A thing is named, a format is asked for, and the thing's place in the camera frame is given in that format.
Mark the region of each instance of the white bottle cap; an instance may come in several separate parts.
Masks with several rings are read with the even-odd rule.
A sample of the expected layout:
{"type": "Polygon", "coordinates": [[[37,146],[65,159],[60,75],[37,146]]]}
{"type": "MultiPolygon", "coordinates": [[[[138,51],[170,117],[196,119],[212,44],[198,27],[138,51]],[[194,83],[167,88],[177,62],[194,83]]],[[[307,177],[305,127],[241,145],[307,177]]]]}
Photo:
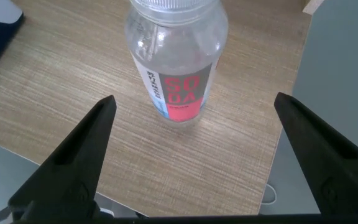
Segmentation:
{"type": "Polygon", "coordinates": [[[164,24],[186,24],[199,19],[219,0],[131,0],[147,19],[164,24]]]}

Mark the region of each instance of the plastic bottle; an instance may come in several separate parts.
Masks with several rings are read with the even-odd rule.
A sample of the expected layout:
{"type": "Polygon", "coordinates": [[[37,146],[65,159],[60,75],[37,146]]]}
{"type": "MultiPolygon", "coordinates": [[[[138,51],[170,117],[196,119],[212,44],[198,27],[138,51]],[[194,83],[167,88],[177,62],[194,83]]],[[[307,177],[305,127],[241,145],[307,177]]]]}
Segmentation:
{"type": "Polygon", "coordinates": [[[175,124],[196,120],[227,39],[219,0],[131,0],[127,44],[154,106],[175,124]]]}

